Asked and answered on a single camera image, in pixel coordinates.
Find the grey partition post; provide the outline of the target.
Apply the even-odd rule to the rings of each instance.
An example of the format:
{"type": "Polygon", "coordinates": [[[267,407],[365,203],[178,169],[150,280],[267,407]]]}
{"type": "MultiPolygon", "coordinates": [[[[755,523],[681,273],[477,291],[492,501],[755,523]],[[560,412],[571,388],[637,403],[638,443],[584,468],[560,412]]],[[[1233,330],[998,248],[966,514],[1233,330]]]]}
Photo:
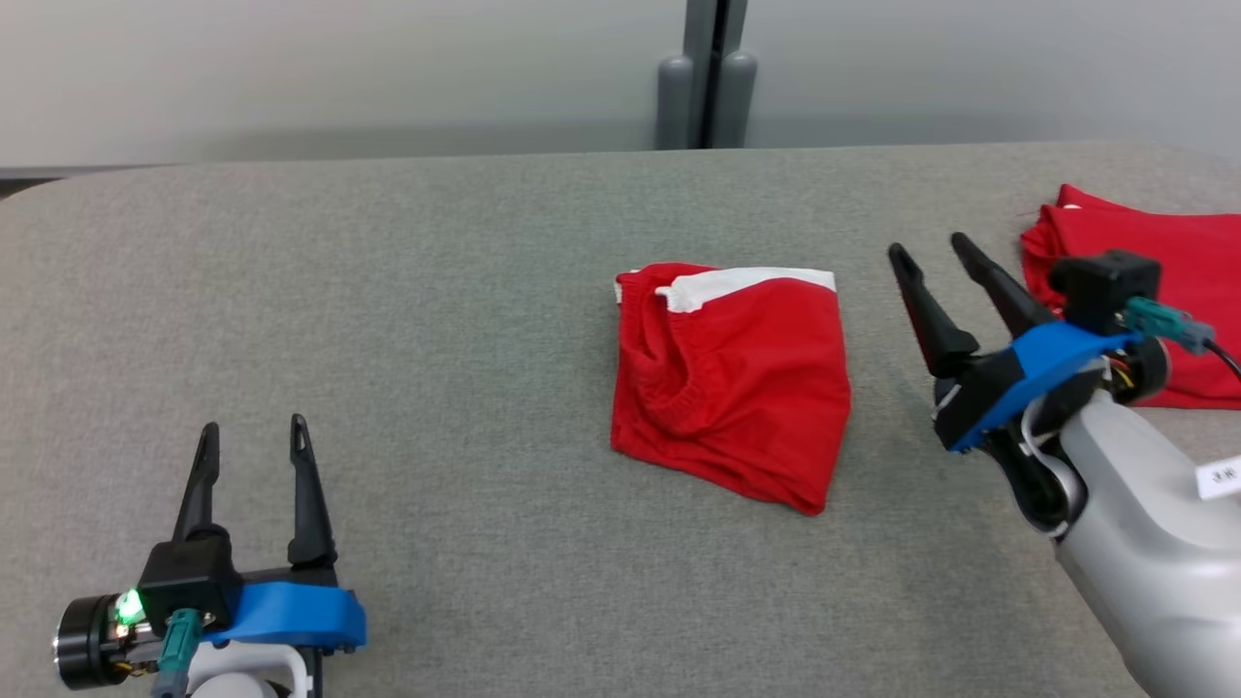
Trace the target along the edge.
{"type": "Polygon", "coordinates": [[[746,145],[758,72],[746,17],[748,0],[685,0],[683,48],[656,66],[656,150],[746,145]]]}

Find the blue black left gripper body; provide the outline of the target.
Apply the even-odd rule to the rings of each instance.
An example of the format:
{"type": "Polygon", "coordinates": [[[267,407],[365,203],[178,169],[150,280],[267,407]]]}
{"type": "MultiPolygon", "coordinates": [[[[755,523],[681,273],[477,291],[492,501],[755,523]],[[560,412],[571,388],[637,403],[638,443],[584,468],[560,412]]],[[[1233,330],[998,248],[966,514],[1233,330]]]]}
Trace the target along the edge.
{"type": "Polygon", "coordinates": [[[256,582],[244,585],[230,630],[199,638],[172,658],[129,587],[65,609],[53,666],[71,691],[150,677],[155,692],[320,692],[324,659],[367,645],[367,619],[345,587],[256,582]]]}

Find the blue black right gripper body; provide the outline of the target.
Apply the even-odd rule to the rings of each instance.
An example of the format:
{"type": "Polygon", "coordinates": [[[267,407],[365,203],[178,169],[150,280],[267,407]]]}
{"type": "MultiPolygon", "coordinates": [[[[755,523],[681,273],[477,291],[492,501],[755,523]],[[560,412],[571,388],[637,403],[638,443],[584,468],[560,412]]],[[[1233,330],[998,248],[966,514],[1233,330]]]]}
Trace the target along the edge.
{"type": "Polygon", "coordinates": [[[984,433],[1009,424],[1029,402],[1116,351],[1129,358],[1136,400],[1162,392],[1172,361],[1157,337],[1100,335],[1064,322],[1041,324],[1001,351],[970,358],[956,375],[939,380],[943,394],[934,409],[934,433],[947,451],[978,448],[984,433]]]}

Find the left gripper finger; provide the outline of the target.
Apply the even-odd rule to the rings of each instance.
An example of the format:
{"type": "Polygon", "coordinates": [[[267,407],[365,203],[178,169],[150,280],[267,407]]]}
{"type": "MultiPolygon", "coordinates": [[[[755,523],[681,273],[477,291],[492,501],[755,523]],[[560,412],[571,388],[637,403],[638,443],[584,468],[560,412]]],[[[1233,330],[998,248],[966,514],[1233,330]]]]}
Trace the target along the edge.
{"type": "Polygon", "coordinates": [[[294,535],[287,546],[288,561],[293,568],[334,568],[338,550],[333,523],[302,414],[290,417],[289,445],[294,468],[294,535]]]}
{"type": "Polygon", "coordinates": [[[220,477],[220,426],[205,424],[192,460],[189,479],[182,491],[172,542],[218,537],[222,527],[213,522],[213,486],[220,477]]]}

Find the red jersey with white stripes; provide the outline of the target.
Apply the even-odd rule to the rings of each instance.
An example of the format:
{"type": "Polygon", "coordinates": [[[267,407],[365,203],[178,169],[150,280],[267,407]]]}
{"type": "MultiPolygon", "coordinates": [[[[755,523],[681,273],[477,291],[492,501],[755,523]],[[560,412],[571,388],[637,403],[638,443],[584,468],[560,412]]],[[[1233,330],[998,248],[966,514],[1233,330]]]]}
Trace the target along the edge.
{"type": "Polygon", "coordinates": [[[1162,392],[1136,400],[1131,368],[1114,380],[1118,402],[1164,409],[1241,410],[1241,212],[1160,215],[1126,207],[1065,184],[1020,238],[1028,288],[1061,317],[1047,281],[1061,258],[1126,250],[1162,265],[1157,303],[1215,333],[1217,351],[1198,355],[1165,342],[1172,361],[1162,392]]]}

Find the red shorts with white stripe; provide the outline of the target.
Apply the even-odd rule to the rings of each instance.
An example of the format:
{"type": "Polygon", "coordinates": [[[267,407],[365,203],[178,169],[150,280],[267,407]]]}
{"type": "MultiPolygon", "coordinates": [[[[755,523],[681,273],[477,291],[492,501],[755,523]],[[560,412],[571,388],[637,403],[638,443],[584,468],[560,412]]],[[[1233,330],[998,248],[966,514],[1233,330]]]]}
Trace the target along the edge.
{"type": "Polygon", "coordinates": [[[835,274],[664,262],[613,287],[612,450],[820,515],[853,407],[835,274]]]}

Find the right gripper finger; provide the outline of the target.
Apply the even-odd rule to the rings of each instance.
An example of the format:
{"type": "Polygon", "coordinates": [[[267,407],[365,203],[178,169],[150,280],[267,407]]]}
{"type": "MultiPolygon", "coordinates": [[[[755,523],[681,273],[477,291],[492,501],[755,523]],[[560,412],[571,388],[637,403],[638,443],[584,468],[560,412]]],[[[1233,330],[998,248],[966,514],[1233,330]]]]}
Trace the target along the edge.
{"type": "Polygon", "coordinates": [[[953,379],[974,361],[979,343],[944,312],[925,283],[925,274],[902,243],[891,243],[889,261],[903,297],[928,373],[936,379],[953,379]]]}
{"type": "Polygon", "coordinates": [[[952,233],[951,246],[970,281],[987,292],[1011,339],[1056,320],[1046,306],[1037,303],[1028,288],[980,251],[965,233],[952,233]]]}

